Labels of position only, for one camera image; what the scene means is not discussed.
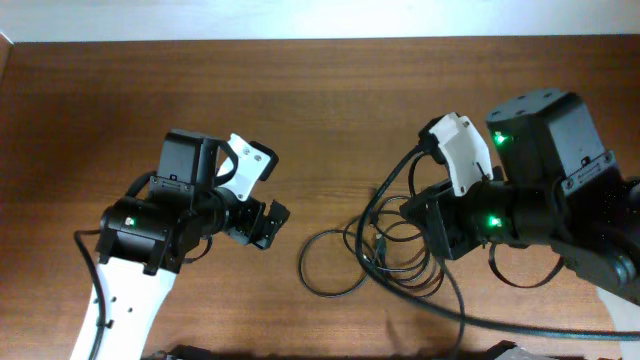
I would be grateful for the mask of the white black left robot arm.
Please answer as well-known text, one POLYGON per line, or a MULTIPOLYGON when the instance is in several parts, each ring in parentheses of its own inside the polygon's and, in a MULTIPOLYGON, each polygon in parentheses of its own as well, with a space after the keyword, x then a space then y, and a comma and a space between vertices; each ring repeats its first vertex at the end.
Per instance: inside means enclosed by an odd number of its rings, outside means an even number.
POLYGON ((91 256, 77 230, 92 291, 74 359, 139 359, 190 251, 223 233, 239 244, 271 247, 290 216, 251 192, 279 162, 269 147, 237 134, 224 140, 180 129, 164 137, 159 165, 107 207, 91 256))

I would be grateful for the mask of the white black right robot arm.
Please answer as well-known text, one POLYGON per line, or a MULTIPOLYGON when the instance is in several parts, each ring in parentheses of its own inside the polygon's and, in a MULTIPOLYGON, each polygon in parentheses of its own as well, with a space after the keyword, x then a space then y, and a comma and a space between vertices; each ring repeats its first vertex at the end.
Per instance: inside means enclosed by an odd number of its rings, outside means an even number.
POLYGON ((622 177, 582 98, 535 90, 494 108, 486 125, 489 140, 451 112, 419 134, 448 176, 400 213, 429 250, 456 260, 482 245, 546 245, 558 269, 637 305, 639 182, 622 177))

